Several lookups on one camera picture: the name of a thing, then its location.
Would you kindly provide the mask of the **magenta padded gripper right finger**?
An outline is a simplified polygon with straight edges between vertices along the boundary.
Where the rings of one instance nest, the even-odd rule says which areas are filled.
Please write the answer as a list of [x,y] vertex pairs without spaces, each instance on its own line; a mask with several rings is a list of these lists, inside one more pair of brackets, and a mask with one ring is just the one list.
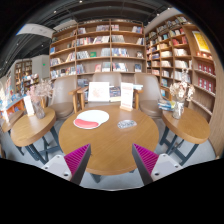
[[137,144],[132,144],[132,155],[144,185],[182,169],[169,155],[158,155]]

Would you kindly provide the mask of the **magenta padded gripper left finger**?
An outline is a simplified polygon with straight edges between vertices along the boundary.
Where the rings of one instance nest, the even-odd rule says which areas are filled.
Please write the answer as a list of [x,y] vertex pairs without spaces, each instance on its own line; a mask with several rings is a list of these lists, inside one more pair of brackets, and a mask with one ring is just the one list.
[[56,155],[42,169],[79,185],[91,155],[91,145],[84,145],[71,153]]

